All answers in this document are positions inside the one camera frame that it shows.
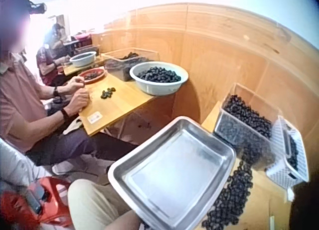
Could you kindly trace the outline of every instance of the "label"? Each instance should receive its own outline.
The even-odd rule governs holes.
[[[90,115],[88,117],[88,121],[90,124],[94,124],[95,122],[99,121],[102,119],[102,114],[100,112],[95,112],[94,114]]]

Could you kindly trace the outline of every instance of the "wall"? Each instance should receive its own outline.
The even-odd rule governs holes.
[[[286,26],[319,48],[319,7],[315,0],[69,0],[71,33],[100,28],[123,13],[158,4],[197,2],[251,11]]]
[[[302,133],[311,171],[318,169],[319,51],[289,29],[250,12],[196,3],[137,9],[104,28],[93,34],[102,52],[148,48],[188,71],[189,81],[166,104],[171,118],[201,123],[239,82],[282,110]]]

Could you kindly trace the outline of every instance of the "white plastic basket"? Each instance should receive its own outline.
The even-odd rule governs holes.
[[[288,126],[288,134],[293,138],[297,146],[297,168],[295,170],[287,161],[283,158],[266,171],[266,175],[276,184],[284,189],[291,188],[301,182],[309,182],[309,172],[305,147],[300,132],[293,126],[288,120],[285,119]]]

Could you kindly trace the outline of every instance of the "red chair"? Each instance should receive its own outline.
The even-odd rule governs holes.
[[[64,228],[72,225],[69,207],[63,203],[57,188],[58,186],[63,186],[64,191],[67,191],[70,187],[70,183],[54,177],[45,177],[32,183],[28,189],[34,192],[36,183],[40,184],[49,193],[46,201],[40,201],[42,213],[38,216],[33,213],[37,216],[38,221],[40,223],[58,225]]]

